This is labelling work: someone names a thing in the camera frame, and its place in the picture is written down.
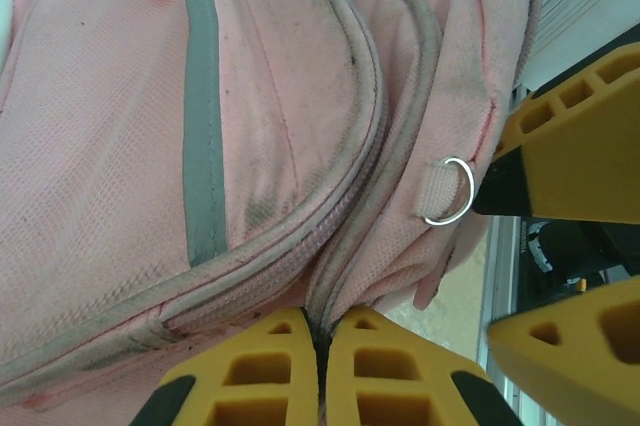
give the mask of hole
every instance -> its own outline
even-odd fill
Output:
[[[573,108],[575,105],[580,104],[593,94],[593,89],[584,81],[580,81],[574,84],[566,91],[560,93],[560,99],[564,105],[568,108]]]
[[[629,54],[627,56],[617,58],[611,63],[600,68],[600,70],[598,70],[598,75],[605,83],[611,84],[625,74],[638,68],[640,68],[640,54]]]
[[[291,334],[291,325],[289,323],[280,323],[269,331],[269,334]]]
[[[359,378],[418,380],[420,372],[413,357],[392,349],[360,349],[354,357]]]
[[[217,403],[211,426],[285,426],[286,399]]]
[[[529,334],[537,340],[550,344],[551,346],[558,346],[561,342],[558,327],[553,323],[534,326],[531,328],[531,331],[529,331]]]
[[[426,397],[358,394],[358,413],[363,426],[442,424]]]
[[[287,354],[252,354],[234,361],[224,385],[287,384],[290,380],[291,358]]]
[[[522,132],[524,134],[529,134],[551,118],[553,118],[553,111],[551,110],[551,106],[549,106],[548,103],[545,103],[524,116],[520,120],[520,128],[522,128]]]
[[[640,364],[640,301],[604,312],[600,327],[616,358],[623,363]]]
[[[375,324],[373,324],[368,319],[362,318],[356,323],[356,329],[378,329],[378,328],[376,328]]]

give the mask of pink fabric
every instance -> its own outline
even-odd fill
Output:
[[[285,305],[327,331],[389,293],[426,307],[481,236],[420,216],[474,193],[443,158],[479,184],[529,0],[215,0],[230,249],[196,268],[185,0],[15,1],[0,426],[127,424],[171,365]]]

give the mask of silver ring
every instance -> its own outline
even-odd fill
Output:
[[[424,222],[431,226],[447,226],[448,224],[455,223],[460,218],[462,218],[462,216],[467,214],[467,212],[471,209],[471,205],[473,204],[473,195],[476,190],[475,180],[473,179],[473,171],[471,171],[471,168],[465,161],[460,158],[456,158],[455,156],[449,156],[448,158],[443,159],[442,162],[444,164],[455,163],[460,166],[465,172],[465,174],[467,175],[467,180],[469,181],[469,199],[460,209],[460,211],[446,218],[429,219],[426,216],[423,216]]]

